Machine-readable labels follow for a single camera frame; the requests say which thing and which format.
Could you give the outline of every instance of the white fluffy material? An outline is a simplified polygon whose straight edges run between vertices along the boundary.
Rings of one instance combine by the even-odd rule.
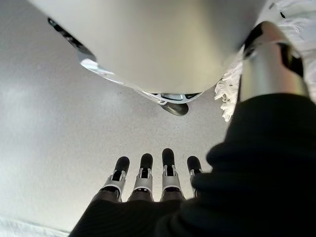
[[[305,81],[312,100],[316,101],[316,1],[279,0],[275,1],[275,6],[278,8],[276,13],[282,12],[286,19],[271,15],[271,21],[280,27],[303,55]],[[215,100],[223,100],[221,109],[226,122],[234,113],[241,73],[242,50],[215,88]]]

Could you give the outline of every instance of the black fingertip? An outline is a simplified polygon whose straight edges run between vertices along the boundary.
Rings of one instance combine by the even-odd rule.
[[[120,157],[117,160],[117,164],[115,165],[115,169],[122,171],[124,170],[125,173],[127,174],[129,168],[129,159],[127,157]]]
[[[188,164],[188,169],[189,172],[191,170],[199,170],[201,169],[201,163],[199,162],[199,159],[195,156],[191,156],[188,158],[187,160],[187,164]]]
[[[143,154],[140,160],[140,167],[143,169],[152,169],[153,168],[153,156],[151,154]]]
[[[174,154],[170,148],[166,148],[162,151],[162,164],[163,164],[163,166],[174,165]]]

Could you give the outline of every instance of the robotic finger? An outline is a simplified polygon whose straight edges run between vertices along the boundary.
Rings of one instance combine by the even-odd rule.
[[[103,199],[113,202],[122,202],[121,196],[125,186],[125,178],[129,168],[129,159],[121,157],[117,160],[113,173],[104,186],[94,196],[92,201]]]
[[[202,173],[201,164],[198,158],[195,156],[189,157],[187,160],[187,164],[188,164],[188,169],[190,173],[190,182],[192,183],[194,176]],[[196,197],[198,195],[196,189],[192,187],[192,190],[193,190],[194,197]]]
[[[144,154],[140,161],[139,172],[136,176],[135,186],[128,201],[153,200],[153,157],[151,154]]]
[[[162,195],[160,201],[185,200],[174,163],[173,151],[166,148],[162,152]]]

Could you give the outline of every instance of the black fabric sleeve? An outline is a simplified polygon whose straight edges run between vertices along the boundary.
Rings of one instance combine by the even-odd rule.
[[[161,218],[157,237],[316,236],[316,106],[275,94],[236,107],[198,197]]]

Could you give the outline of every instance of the black knit fabric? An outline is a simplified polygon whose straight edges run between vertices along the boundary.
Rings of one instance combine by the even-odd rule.
[[[265,95],[237,105],[225,141],[207,155],[198,197],[92,204],[72,237],[316,236],[316,106]]]

